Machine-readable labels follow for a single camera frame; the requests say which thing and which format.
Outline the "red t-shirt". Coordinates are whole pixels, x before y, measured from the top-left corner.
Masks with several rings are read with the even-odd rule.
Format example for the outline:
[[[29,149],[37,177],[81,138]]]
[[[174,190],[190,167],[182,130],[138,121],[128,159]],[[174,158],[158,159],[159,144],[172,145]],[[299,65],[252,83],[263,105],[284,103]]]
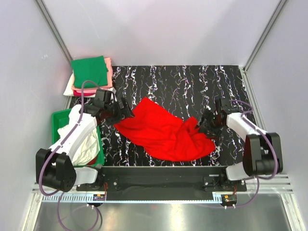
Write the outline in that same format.
[[[183,121],[146,97],[133,113],[134,118],[126,118],[114,127],[153,158],[193,161],[215,150],[214,142],[199,131],[194,117]]]

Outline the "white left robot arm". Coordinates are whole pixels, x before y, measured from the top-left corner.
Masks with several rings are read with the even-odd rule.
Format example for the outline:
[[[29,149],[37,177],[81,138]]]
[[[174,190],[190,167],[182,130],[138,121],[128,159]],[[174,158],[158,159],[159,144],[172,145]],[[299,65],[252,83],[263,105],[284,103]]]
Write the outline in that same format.
[[[74,167],[73,157],[85,138],[102,122],[110,126],[134,117],[126,98],[118,98],[114,92],[103,89],[97,89],[90,103],[82,103],[77,115],[78,120],[65,137],[36,153],[36,182],[45,196],[52,193],[44,191],[44,187],[54,189],[56,193],[68,192],[82,184],[100,190],[104,179],[98,175],[98,169]]]

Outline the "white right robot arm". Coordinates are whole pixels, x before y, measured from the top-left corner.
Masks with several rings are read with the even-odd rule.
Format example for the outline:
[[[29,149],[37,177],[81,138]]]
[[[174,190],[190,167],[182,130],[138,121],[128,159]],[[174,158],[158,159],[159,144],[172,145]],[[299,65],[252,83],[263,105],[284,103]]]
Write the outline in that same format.
[[[233,130],[244,141],[243,160],[224,170],[218,179],[222,190],[231,190],[238,180],[254,177],[270,180],[283,170],[281,138],[267,132],[247,118],[253,107],[240,100],[215,100],[215,111],[205,109],[197,127],[211,139],[220,137],[224,128]]]

